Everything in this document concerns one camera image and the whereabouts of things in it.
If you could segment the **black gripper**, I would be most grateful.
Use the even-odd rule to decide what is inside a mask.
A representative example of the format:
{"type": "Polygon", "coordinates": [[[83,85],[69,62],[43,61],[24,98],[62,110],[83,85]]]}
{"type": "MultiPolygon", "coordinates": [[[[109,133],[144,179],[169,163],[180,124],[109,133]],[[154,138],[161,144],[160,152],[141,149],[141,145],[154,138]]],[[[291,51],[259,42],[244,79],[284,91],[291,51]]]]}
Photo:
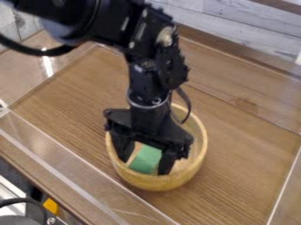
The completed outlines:
{"type": "Polygon", "coordinates": [[[170,106],[161,110],[106,109],[106,130],[110,132],[113,146],[119,159],[126,163],[142,142],[162,152],[158,175],[169,175],[177,159],[188,158],[194,142],[192,134],[172,118],[170,106]]]}

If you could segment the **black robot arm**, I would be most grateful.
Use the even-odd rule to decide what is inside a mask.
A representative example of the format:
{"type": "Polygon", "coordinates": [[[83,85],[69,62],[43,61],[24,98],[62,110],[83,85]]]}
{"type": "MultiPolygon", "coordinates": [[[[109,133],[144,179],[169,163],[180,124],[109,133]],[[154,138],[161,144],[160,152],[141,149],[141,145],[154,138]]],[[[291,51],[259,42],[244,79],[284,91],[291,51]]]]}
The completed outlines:
{"type": "Polygon", "coordinates": [[[0,0],[10,8],[37,16],[45,30],[62,42],[42,50],[0,34],[0,44],[34,56],[59,56],[94,41],[117,48],[130,71],[128,109],[106,109],[106,129],[115,152],[126,162],[136,143],[161,151],[158,173],[189,156],[192,134],[172,117],[172,95],[181,94],[190,68],[180,48],[178,26],[164,9],[145,0],[0,0]]]}

